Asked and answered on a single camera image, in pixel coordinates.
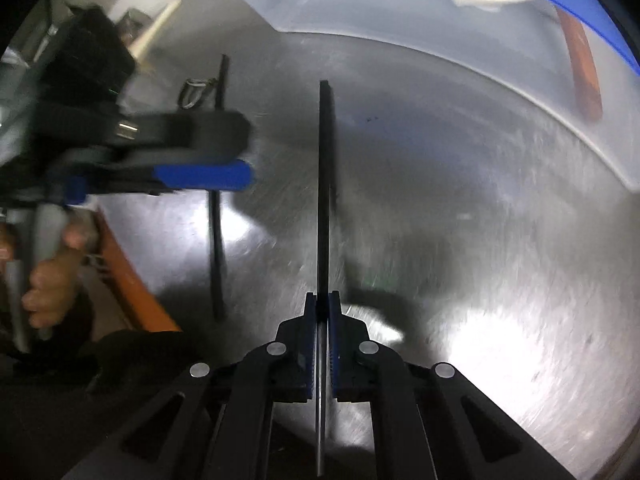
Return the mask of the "person left hand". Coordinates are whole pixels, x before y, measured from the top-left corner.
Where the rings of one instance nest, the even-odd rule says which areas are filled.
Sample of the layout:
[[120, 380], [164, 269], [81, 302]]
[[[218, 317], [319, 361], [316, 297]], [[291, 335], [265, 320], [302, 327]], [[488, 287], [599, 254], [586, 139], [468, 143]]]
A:
[[78, 273], [92, 236], [93, 227], [87, 218], [71, 218], [63, 231], [58, 251], [32, 270], [22, 308], [28, 314], [29, 325], [36, 330], [60, 324], [73, 307], [79, 294]]

